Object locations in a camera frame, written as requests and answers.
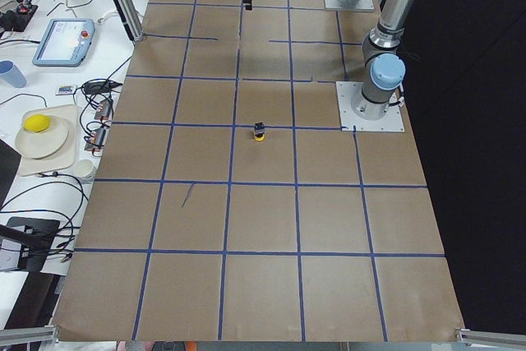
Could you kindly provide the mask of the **yellow push button switch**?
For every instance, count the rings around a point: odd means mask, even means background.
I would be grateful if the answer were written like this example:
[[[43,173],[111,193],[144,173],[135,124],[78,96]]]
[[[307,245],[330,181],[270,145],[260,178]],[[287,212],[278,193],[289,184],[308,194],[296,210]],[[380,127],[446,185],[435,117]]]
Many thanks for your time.
[[[263,122],[256,122],[254,124],[253,138],[255,141],[263,141],[265,139],[265,124]]]

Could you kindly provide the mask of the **blue teach pendant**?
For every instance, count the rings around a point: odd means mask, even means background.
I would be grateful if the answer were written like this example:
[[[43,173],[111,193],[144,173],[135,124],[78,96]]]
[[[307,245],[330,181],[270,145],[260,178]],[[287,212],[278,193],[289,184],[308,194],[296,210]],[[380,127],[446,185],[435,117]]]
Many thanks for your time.
[[[52,19],[32,59],[37,67],[78,67],[95,34],[92,19]]]

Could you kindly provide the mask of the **brown paper table cover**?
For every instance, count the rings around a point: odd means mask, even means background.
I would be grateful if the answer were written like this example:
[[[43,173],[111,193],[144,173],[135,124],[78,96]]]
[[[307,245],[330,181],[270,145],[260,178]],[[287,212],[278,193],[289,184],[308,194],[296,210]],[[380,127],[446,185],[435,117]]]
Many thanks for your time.
[[[336,82],[364,79],[379,12],[253,4],[149,1],[61,340],[453,340],[463,318],[410,125],[340,128]]]

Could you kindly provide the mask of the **white paper cup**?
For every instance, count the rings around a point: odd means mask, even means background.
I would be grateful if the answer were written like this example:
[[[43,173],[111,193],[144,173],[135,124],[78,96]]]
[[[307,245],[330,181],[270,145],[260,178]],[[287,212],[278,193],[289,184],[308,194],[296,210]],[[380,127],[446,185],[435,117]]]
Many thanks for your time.
[[[75,163],[72,168],[73,175],[81,182],[93,182],[97,172],[97,167],[89,159],[82,159]]]

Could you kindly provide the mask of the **yellow lemon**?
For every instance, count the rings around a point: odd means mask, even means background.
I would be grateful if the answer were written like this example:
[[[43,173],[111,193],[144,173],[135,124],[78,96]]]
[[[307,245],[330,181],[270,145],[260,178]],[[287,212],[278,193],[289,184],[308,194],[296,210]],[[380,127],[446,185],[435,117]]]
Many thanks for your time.
[[[51,117],[39,113],[28,117],[23,123],[23,128],[28,132],[40,133],[49,129],[50,125]]]

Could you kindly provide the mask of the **blue cup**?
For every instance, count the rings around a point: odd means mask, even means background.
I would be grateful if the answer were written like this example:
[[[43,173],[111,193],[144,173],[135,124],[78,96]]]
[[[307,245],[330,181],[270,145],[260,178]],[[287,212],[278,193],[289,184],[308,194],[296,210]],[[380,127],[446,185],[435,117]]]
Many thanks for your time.
[[[23,88],[26,85],[26,78],[17,65],[9,60],[0,62],[1,79],[15,88]]]

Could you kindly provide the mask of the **cream tray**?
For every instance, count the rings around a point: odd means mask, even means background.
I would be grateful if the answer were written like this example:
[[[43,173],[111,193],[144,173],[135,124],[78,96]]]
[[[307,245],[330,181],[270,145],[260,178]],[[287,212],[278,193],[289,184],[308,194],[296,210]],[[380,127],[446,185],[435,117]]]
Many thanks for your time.
[[[50,125],[40,132],[27,130],[25,121],[37,115],[48,117]],[[17,174],[24,177],[70,168],[77,159],[78,115],[79,108],[75,104],[26,112],[14,143],[21,155]]]

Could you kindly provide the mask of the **cream plate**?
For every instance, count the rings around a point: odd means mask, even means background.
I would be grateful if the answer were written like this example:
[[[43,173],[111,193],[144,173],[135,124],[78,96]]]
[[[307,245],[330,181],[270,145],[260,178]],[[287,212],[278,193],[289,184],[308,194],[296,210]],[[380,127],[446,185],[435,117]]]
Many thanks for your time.
[[[22,127],[16,135],[15,148],[23,157],[41,159],[58,151],[67,137],[67,121],[51,116],[51,125],[44,132],[28,132]]]

